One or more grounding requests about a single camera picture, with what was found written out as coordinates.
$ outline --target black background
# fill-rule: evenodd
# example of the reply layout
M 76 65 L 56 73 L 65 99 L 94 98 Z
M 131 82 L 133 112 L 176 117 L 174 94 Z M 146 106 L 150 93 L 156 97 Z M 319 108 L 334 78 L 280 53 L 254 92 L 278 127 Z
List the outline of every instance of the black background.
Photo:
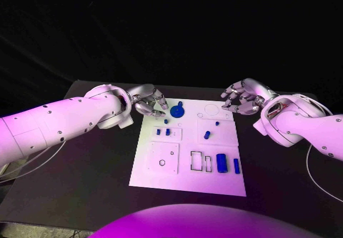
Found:
M 342 112 L 336 3 L 0 3 L 1 115 L 62 99 L 79 80 L 226 88 L 252 77 Z

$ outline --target white board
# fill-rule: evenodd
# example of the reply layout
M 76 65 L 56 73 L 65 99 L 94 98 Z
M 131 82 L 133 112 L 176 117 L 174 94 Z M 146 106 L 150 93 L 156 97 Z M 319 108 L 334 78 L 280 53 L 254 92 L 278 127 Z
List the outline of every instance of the white board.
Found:
M 246 196 L 242 167 L 241 174 L 235 174 L 233 167 L 233 159 L 239 159 L 239 151 L 232 113 L 221 109 L 223 102 L 216 101 L 167 99 L 170 108 L 177 105 L 179 101 L 184 108 L 183 117 L 173 118 L 169 109 L 164 111 L 166 117 L 144 116 L 143 118 L 130 186 Z M 160 135 L 156 134 L 157 128 L 161 130 Z M 170 136 L 166 136 L 167 128 L 172 129 Z M 208 140 L 202 140 L 203 131 L 212 131 Z M 172 151 L 174 144 L 179 145 L 177 154 Z M 159 156 L 151 156 L 151 151 L 157 148 Z M 199 158 L 199 153 L 195 158 L 196 162 L 203 165 L 202 171 L 190 169 L 192 151 L 202 152 L 202 158 Z M 228 173 L 218 172 L 216 154 L 226 155 Z M 172 164 L 176 162 L 170 160 L 176 155 L 177 171 Z M 164 167 L 167 165 L 164 159 L 172 161 L 170 167 Z M 166 165 L 159 165 L 160 160 L 166 161 Z

